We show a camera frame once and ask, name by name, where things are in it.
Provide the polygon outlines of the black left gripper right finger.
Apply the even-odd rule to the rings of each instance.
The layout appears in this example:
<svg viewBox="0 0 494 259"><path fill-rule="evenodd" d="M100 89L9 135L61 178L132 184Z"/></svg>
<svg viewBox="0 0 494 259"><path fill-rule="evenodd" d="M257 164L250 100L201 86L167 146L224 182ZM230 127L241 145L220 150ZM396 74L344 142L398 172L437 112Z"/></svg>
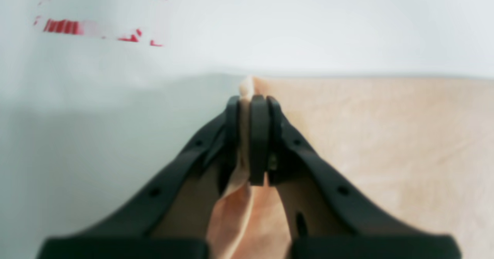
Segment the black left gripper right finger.
<svg viewBox="0 0 494 259"><path fill-rule="evenodd" d="M249 105L249 180L268 180L289 224L289 259L460 259L450 235L397 220L322 159L271 96Z"/></svg>

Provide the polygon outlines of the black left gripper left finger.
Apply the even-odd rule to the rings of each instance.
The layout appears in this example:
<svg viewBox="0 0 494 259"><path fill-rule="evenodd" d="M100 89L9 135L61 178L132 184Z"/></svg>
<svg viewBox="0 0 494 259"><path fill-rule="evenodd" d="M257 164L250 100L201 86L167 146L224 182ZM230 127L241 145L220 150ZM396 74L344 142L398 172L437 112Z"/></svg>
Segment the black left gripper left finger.
<svg viewBox="0 0 494 259"><path fill-rule="evenodd" d="M240 97L204 125L180 153L115 212L64 237L39 259L209 259L212 209L237 165Z"/></svg>

